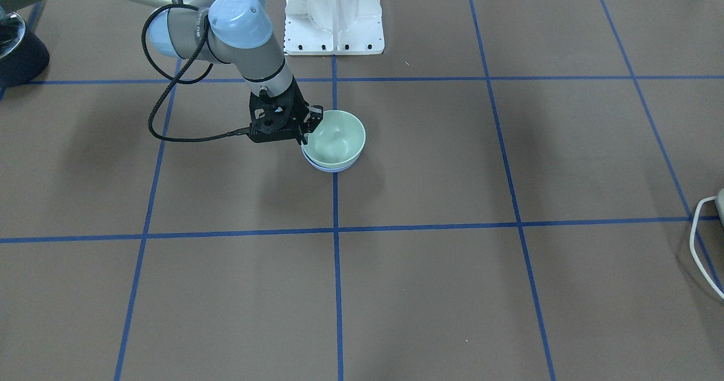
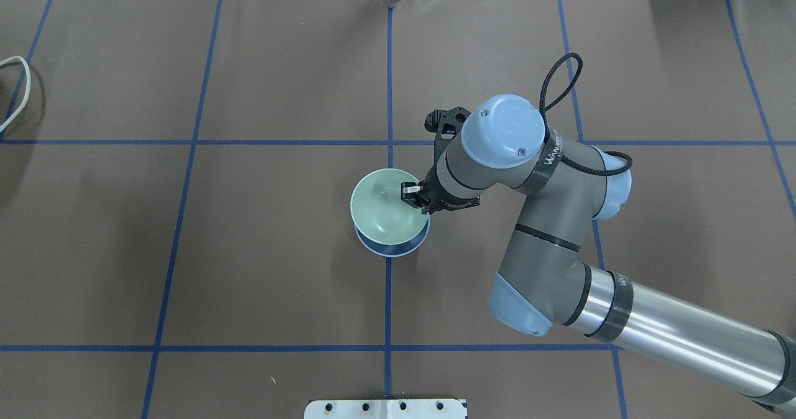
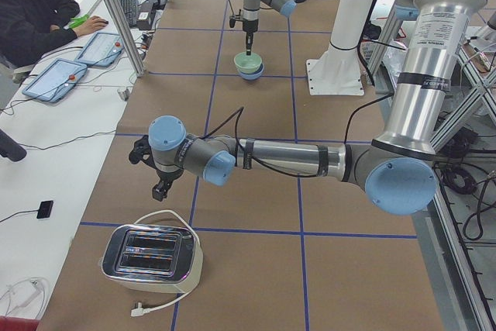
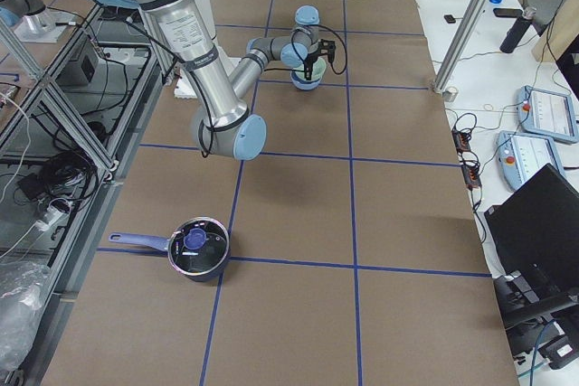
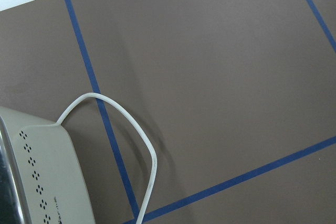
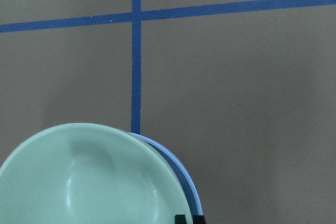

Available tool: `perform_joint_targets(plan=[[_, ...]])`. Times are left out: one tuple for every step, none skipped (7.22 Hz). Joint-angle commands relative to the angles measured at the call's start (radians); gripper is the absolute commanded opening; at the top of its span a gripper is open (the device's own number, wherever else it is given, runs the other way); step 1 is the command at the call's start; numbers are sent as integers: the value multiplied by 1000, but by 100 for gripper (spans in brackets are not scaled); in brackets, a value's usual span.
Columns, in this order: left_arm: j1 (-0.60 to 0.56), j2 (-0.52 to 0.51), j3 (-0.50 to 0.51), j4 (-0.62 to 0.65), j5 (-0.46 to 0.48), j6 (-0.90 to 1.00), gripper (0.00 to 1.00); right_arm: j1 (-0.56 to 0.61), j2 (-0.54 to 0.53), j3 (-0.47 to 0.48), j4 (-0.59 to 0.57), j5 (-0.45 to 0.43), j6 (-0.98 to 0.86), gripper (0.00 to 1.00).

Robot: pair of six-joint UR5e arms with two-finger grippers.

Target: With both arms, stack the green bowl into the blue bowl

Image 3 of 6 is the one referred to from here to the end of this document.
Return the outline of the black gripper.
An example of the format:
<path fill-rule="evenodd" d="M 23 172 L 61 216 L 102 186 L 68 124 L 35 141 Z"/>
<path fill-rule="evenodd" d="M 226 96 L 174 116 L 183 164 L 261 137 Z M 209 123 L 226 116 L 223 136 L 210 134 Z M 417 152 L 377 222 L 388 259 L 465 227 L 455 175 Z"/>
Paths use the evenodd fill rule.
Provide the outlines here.
<path fill-rule="evenodd" d="M 246 32 L 246 55 L 250 56 L 253 48 L 253 34 L 258 31 L 259 12 L 240 9 L 237 14 L 229 17 L 229 27 L 233 28 L 236 22 L 243 24 L 243 31 Z"/>
<path fill-rule="evenodd" d="M 148 135 L 143 135 L 134 142 L 133 149 L 129 153 L 129 162 L 131 164 L 142 162 L 156 171 L 159 181 L 152 187 L 152 198 L 157 201 L 167 198 L 168 190 L 171 189 L 174 181 L 184 173 L 183 169 L 175 165 L 166 166 L 163 171 L 155 164 Z"/>

